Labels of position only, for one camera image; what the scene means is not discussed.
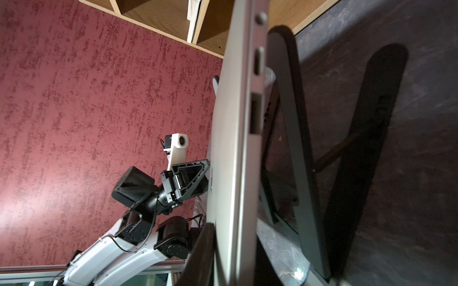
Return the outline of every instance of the wooden shelf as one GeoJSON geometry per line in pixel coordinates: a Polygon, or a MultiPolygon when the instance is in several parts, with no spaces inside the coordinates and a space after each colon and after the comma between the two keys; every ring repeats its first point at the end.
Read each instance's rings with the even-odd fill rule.
{"type": "Polygon", "coordinates": [[[122,15],[186,40],[187,0],[118,0],[117,3],[122,15]]]}
{"type": "Polygon", "coordinates": [[[269,29],[285,25],[295,35],[337,2],[338,0],[270,0],[269,29]]]}
{"type": "Polygon", "coordinates": [[[210,0],[206,12],[199,12],[203,22],[198,46],[224,56],[233,7],[234,0],[210,0]]]}
{"type": "MultiPolygon", "coordinates": [[[[192,43],[187,36],[188,0],[79,0],[94,8],[222,58],[234,0],[202,0],[192,43]]],[[[286,25],[297,34],[338,0],[270,0],[269,28],[286,25]]]]}
{"type": "Polygon", "coordinates": [[[95,5],[98,5],[110,11],[113,11],[113,7],[110,3],[110,0],[91,0],[91,2],[94,3],[95,5]]]}

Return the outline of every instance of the black bracket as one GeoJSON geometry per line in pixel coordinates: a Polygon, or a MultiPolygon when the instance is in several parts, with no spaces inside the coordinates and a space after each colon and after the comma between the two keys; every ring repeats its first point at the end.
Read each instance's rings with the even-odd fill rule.
{"type": "Polygon", "coordinates": [[[314,161],[294,35],[285,26],[269,31],[267,66],[276,81],[267,106],[260,198],[272,224],[298,235],[302,252],[325,280],[340,277],[375,173],[407,62],[399,44],[381,48],[369,60],[348,137],[314,161]],[[273,187],[291,189],[266,169],[275,118],[281,104],[297,200],[291,227],[279,214],[273,187]],[[326,213],[319,207],[315,174],[342,157],[326,213]]]}

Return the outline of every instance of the floor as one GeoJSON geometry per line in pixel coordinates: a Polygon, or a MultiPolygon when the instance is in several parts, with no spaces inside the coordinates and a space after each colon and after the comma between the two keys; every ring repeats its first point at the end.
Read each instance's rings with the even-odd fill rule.
{"type": "MultiPolygon", "coordinates": [[[[458,284],[457,31],[455,0],[341,0],[296,35],[315,158],[347,136],[369,58],[409,50],[345,268],[352,286],[458,284]]],[[[272,168],[288,177],[286,165],[272,168]]],[[[323,212],[337,168],[317,177],[323,212]]]]}
{"type": "Polygon", "coordinates": [[[126,211],[110,193],[129,166],[159,178],[161,138],[206,157],[222,60],[77,0],[0,14],[0,266],[66,264],[126,211]]]}

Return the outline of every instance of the laptop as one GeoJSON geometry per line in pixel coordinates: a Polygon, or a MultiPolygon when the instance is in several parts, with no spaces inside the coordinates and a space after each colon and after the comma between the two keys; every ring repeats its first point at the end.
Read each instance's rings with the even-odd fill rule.
{"type": "Polygon", "coordinates": [[[215,285],[252,285],[256,256],[268,0],[236,0],[213,110],[207,222],[215,285]]]}

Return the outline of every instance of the wire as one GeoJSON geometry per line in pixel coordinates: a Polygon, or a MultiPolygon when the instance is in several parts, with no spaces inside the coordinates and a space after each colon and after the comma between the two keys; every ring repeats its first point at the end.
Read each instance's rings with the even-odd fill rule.
{"type": "Polygon", "coordinates": [[[62,272],[66,271],[67,268],[65,268],[64,270],[62,270],[61,272],[59,272],[56,276],[53,277],[53,279],[49,280],[48,284],[46,284],[46,286],[50,286],[51,285],[51,282],[54,281],[54,279],[56,279],[59,275],[62,274],[62,272]]]}
{"type": "Polygon", "coordinates": [[[113,240],[113,242],[116,244],[117,247],[119,247],[119,249],[121,249],[122,251],[124,251],[125,253],[134,253],[136,251],[138,251],[140,248],[142,248],[142,246],[145,244],[145,242],[148,240],[150,234],[151,234],[151,231],[153,231],[153,227],[154,227],[154,224],[152,223],[151,224],[151,227],[149,228],[149,232],[148,232],[148,235],[146,236],[146,238],[142,241],[142,243],[140,244],[140,246],[138,246],[136,249],[134,250],[125,250],[124,248],[122,248],[116,241],[115,241],[115,237],[113,237],[112,234],[109,234],[109,235],[106,235],[104,237],[101,238],[104,239],[105,237],[109,237],[111,238],[111,240],[113,240]]]}
{"type": "Polygon", "coordinates": [[[192,221],[192,220],[194,220],[194,221],[196,222],[196,224],[200,227],[200,223],[201,223],[201,221],[202,221],[202,217],[203,217],[203,214],[198,214],[197,216],[193,216],[193,217],[191,217],[191,218],[188,218],[186,221],[192,221]]]}

